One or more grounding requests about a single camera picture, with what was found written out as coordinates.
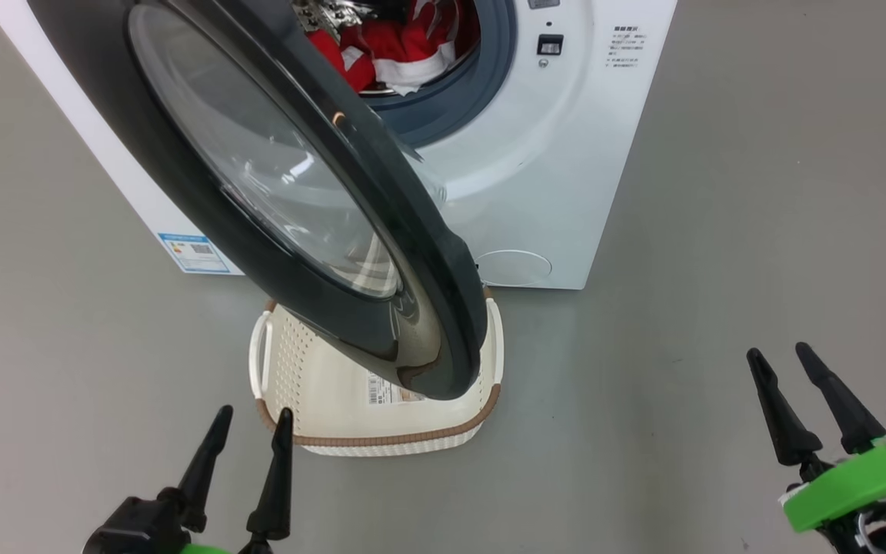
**gray floor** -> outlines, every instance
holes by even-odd
[[[280,552],[827,552],[793,536],[744,362],[839,456],[791,344],[886,399],[886,2],[683,0],[587,290],[501,291],[507,375],[460,449],[295,457]],[[0,32],[0,552],[80,551],[238,410],[206,542],[268,463],[263,293],[184,276]]]

